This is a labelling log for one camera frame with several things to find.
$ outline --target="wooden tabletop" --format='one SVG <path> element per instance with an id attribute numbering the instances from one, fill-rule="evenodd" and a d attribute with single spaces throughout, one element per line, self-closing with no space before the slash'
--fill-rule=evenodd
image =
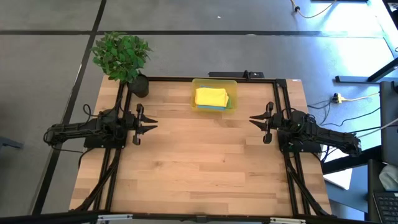
<path id="1" fill-rule="evenodd" d="M 291 107 L 307 112 L 301 81 L 287 84 Z M 104 77 L 95 113 L 114 106 L 118 86 Z M 280 95 L 284 108 L 282 91 Z M 190 82 L 150 82 L 147 97 L 133 95 L 130 109 L 142 103 L 144 114 L 159 123 L 141 136 L 140 146 L 133 145 L 133 131 L 129 132 L 111 210 L 291 216 L 277 135 L 274 132 L 272 142 L 263 144 L 264 133 L 249 122 L 250 116 L 265 112 L 267 102 L 275 101 L 272 85 L 238 83 L 233 114 L 194 112 L 190 98 Z M 70 208 L 79 206 L 98 182 L 103 155 L 104 149 L 95 149 L 83 157 Z M 300 155 L 307 188 L 331 212 L 319 161 L 312 154 Z M 295 189 L 302 213 L 300 191 Z M 106 192 L 105 188 L 101 208 Z"/>

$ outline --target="green plant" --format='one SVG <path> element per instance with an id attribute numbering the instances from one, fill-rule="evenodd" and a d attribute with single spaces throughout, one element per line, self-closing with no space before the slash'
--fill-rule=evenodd
<path id="1" fill-rule="evenodd" d="M 109 80 L 120 80 L 132 83 L 141 74 L 146 58 L 149 58 L 148 42 L 137 36 L 112 32 L 96 40 L 96 47 L 91 51 L 95 57 L 93 62 L 102 68 Z"/>

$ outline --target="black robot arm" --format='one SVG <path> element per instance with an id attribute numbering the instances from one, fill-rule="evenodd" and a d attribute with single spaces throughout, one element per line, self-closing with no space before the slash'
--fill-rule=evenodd
<path id="1" fill-rule="evenodd" d="M 54 124 L 44 134 L 43 140 L 54 146 L 68 139 L 86 138 L 96 142 L 98 147 L 104 147 L 109 142 L 122 141 L 128 130 L 135 130 L 133 143 L 140 145 L 139 136 L 157 126 L 143 126 L 141 122 L 156 123 L 157 121 L 144 115 L 144 107 L 137 105 L 137 116 L 129 111 L 124 112 L 123 118 L 118 118 L 118 110 L 113 108 L 99 112 L 96 118 L 85 123 Z"/>
<path id="2" fill-rule="evenodd" d="M 294 110 L 291 112 L 291 118 L 285 119 L 283 113 L 271 115 L 273 103 L 267 104 L 267 111 L 258 116 L 252 116 L 252 119 L 265 119 L 264 123 L 250 120 L 262 131 L 267 132 L 264 136 L 264 143 L 269 144 L 272 141 L 270 129 L 276 129 L 287 139 L 298 144 L 305 141 L 311 141 L 340 149 L 343 153 L 351 156 L 358 156 L 361 153 L 361 141 L 351 133 L 341 133 L 330 129 L 321 128 L 317 125 L 315 118 L 302 111 Z"/>

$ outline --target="yellow plastic bin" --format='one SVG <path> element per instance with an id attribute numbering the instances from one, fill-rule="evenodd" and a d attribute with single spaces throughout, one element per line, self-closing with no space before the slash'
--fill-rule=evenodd
<path id="1" fill-rule="evenodd" d="M 214 79 L 195 78 L 192 80 L 191 107 L 195 111 L 233 113 L 238 107 L 237 86 L 238 83 L 234 80 L 214 80 Z M 228 94 L 228 97 L 231 99 L 231 108 L 225 110 L 197 108 L 197 104 L 195 103 L 196 89 L 201 87 L 224 88 Z"/>

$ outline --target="gray floor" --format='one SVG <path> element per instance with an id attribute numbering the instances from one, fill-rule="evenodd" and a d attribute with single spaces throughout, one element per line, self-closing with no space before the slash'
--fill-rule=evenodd
<path id="1" fill-rule="evenodd" d="M 99 4 L 99 0 L 1 0 L 0 30 L 91 30 Z M 313 14 L 328 3 L 300 0 L 297 4 L 304 13 Z M 200 4 L 194 0 L 113 0 L 106 5 L 99 29 L 345 32 L 349 37 L 146 35 L 142 37 L 154 52 L 144 73 L 205 77 L 210 71 L 258 70 L 268 78 L 301 79 L 308 103 L 327 100 L 334 93 L 356 98 L 378 91 L 377 85 L 332 81 L 336 75 L 368 76 L 393 59 L 370 7 L 339 2 L 310 20 L 291 15 L 291 9 L 288 0 L 214 0 Z M 42 135 L 61 120 L 87 40 L 84 35 L 0 35 L 0 136 L 25 144 L 22 150 L 4 147 L 0 151 L 0 217 L 29 213 L 50 150 Z M 101 79 L 101 70 L 90 60 L 71 122 L 86 119 L 81 107 L 85 103 L 94 107 Z M 327 122 L 340 123 L 377 107 L 377 97 L 332 105 Z M 323 111 L 310 112 L 317 120 L 324 116 Z M 328 128 L 353 131 L 378 126 L 379 121 L 377 112 L 340 128 Z M 368 148 L 378 145 L 380 137 L 376 133 L 362 141 Z M 81 149 L 82 141 L 67 142 L 63 148 Z M 61 153 L 45 213 L 68 210 L 77 160 L 76 154 Z M 334 213 L 346 218 L 353 214 L 338 205 L 332 204 Z"/>

